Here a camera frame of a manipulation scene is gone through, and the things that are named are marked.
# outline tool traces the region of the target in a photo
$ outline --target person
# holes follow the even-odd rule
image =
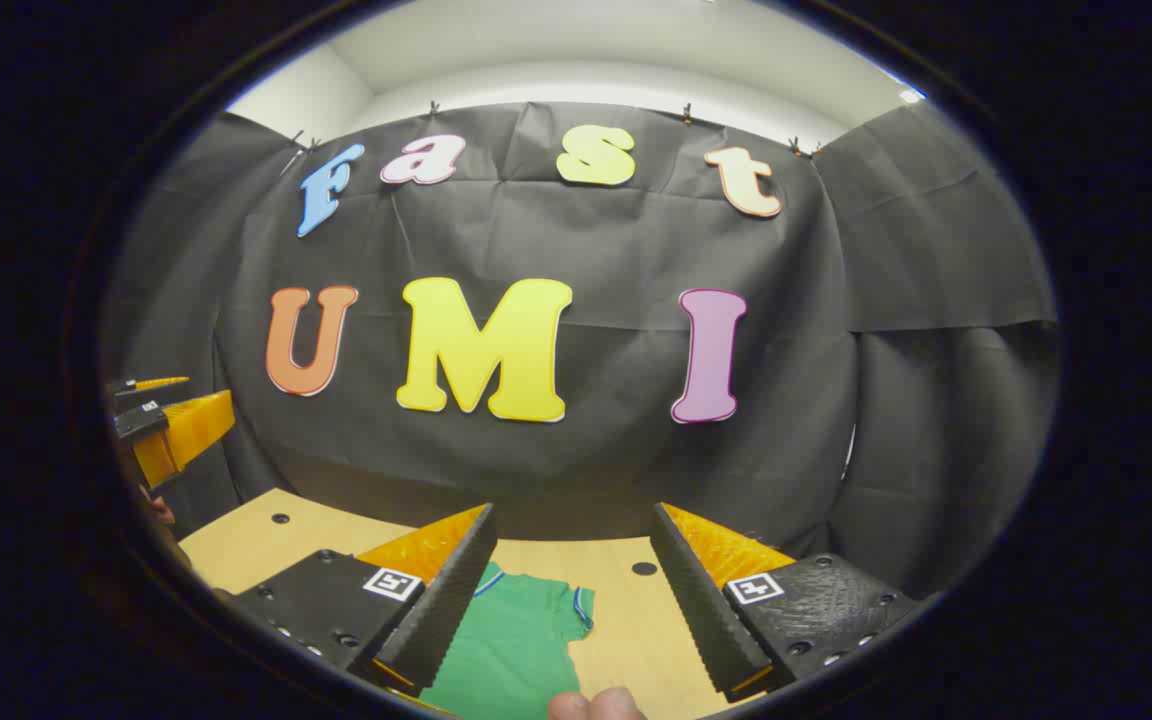
[[[150,491],[145,486],[141,486],[141,494],[145,497],[145,501],[150,503],[150,510],[154,513],[156,518],[160,523],[175,525],[175,514],[168,507],[168,501],[162,500],[160,497],[150,497]]]
[[[550,720],[646,720],[624,688],[608,688],[585,700],[582,694],[556,694],[550,700]]]

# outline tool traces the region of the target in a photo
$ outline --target pink letter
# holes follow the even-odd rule
[[[676,423],[717,423],[736,414],[732,381],[732,343],[745,301],[735,293],[689,290],[679,305],[691,318],[691,351],[687,355],[687,384],[673,404]]]
[[[389,160],[380,170],[380,179],[394,184],[410,179],[419,184],[444,182],[456,172],[456,159],[462,150],[465,150],[465,138],[457,135],[434,135],[408,142],[403,154]]]

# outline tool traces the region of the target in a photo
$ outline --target blue letter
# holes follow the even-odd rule
[[[344,162],[356,160],[361,156],[362,145],[351,145],[301,183],[302,190],[305,190],[305,222],[302,222],[296,230],[298,237],[305,237],[313,228],[319,227],[323,220],[335,213],[339,202],[333,199],[332,191],[344,190],[346,183],[349,182],[349,165]]]

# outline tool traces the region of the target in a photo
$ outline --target green t-shirt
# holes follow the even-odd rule
[[[550,698],[579,692],[567,643],[593,628],[591,589],[507,575],[488,562],[420,700],[465,720],[544,720]]]

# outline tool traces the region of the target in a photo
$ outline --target letter m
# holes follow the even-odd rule
[[[548,279],[513,283],[484,328],[470,314],[461,286],[450,278],[423,278],[403,290],[412,306],[411,355],[397,404],[438,414],[447,393],[438,387],[438,364],[461,410],[471,414],[500,366],[500,387],[488,397],[498,418],[556,423],[566,406],[554,391],[558,316],[570,305],[570,287]]]

